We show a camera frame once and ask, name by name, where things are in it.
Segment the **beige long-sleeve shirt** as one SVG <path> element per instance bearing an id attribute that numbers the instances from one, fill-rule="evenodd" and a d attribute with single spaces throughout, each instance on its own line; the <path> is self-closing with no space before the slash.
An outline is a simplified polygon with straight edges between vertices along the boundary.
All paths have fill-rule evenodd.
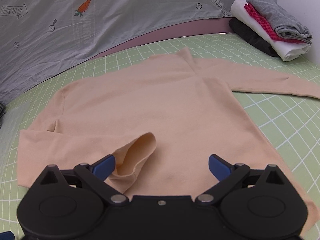
<path id="1" fill-rule="evenodd" d="M 303 231 L 319 208 L 234 92 L 319 98 L 319 87 L 295 75 L 222 59 L 192 57 L 188 48 L 153 55 L 125 69 L 66 85 L 20 131 L 17 183 L 31 187 L 42 170 L 95 163 L 108 154 L 108 185 L 134 195 L 197 197 L 217 179 L 208 159 L 262 169 L 277 165 L 308 208 Z"/>

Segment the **green grid cutting mat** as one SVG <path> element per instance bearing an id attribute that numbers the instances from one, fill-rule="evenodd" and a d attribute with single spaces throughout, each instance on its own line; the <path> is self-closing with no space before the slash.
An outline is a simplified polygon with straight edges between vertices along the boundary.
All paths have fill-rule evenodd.
<path id="1" fill-rule="evenodd" d="M 222 181 L 209 157 L 278 166 L 319 229 L 319 69 L 284 62 L 236 34 L 183 37 L 85 62 L 28 94 L 1 176 L 1 231 L 23 235 L 16 212 L 50 164 L 113 155 L 98 183 L 129 199 L 208 193 Z"/>

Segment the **blue plaid checked shirt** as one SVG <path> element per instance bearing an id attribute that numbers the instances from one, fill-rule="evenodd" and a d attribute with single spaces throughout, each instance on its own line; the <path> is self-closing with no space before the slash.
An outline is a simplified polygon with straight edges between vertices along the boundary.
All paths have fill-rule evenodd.
<path id="1" fill-rule="evenodd" d="M 0 128 L 2 127 L 3 116 L 5 115 L 6 105 L 0 103 Z"/>

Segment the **folded white garment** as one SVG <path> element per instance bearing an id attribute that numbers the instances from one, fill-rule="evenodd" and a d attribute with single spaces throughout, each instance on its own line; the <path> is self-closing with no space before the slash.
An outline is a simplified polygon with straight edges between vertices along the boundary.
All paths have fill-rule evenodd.
<path id="1" fill-rule="evenodd" d="M 246 0 L 235 0 L 231 5 L 231 15 L 250 27 L 256 34 L 268 42 L 283 61 L 294 60 L 310 50 L 311 45 L 307 43 L 289 43 L 272 40 L 262 26 L 248 14 L 245 9 L 246 4 Z"/>

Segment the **folded black garment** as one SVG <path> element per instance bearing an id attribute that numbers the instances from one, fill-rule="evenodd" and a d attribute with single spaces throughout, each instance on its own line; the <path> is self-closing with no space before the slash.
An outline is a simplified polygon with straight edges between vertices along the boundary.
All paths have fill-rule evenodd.
<path id="1" fill-rule="evenodd" d="M 245 42 L 252 45 L 254 48 L 262 51 L 263 53 L 271 56 L 277 57 L 278 54 L 271 47 L 271 45 L 261 38 L 255 31 L 253 31 L 250 27 L 242 23 L 237 18 L 232 18 L 229 22 L 229 27 L 232 29 L 234 33 L 240 36 Z"/>

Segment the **folded red checked garment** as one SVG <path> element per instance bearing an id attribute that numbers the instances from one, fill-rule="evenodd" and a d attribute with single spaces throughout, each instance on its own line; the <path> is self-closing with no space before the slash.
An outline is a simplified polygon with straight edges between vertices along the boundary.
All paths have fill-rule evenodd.
<path id="1" fill-rule="evenodd" d="M 261 16 L 259 12 L 257 12 L 256 9 L 253 7 L 253 5 L 251 5 L 250 3 L 246 3 L 244 5 L 244 8 L 248 12 L 249 16 L 251 16 L 260 24 L 260 26 L 264 29 L 264 31 L 266 31 L 266 33 L 269 35 L 269 37 L 273 41 L 282 41 L 282 42 L 297 43 L 297 44 L 304 43 L 304 41 L 297 40 L 297 39 L 288 39 L 288 38 L 279 37 L 276 34 L 276 32 L 272 29 L 267 19 Z"/>

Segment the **grey carrot-print backdrop sheet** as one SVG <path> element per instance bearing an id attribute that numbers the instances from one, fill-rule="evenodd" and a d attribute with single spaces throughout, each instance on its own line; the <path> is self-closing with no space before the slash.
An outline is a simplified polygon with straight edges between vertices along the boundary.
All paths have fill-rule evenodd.
<path id="1" fill-rule="evenodd" d="M 234 0 L 1 0 L 1 102 L 126 41 L 231 15 Z"/>

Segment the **folded grey garment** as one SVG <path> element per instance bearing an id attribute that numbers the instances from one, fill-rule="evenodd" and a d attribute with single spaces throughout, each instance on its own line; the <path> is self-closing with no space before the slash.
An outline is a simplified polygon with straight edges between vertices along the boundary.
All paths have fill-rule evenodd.
<path id="1" fill-rule="evenodd" d="M 272 27 L 279 38 L 312 44 L 310 30 L 274 0 L 247 0 Z"/>

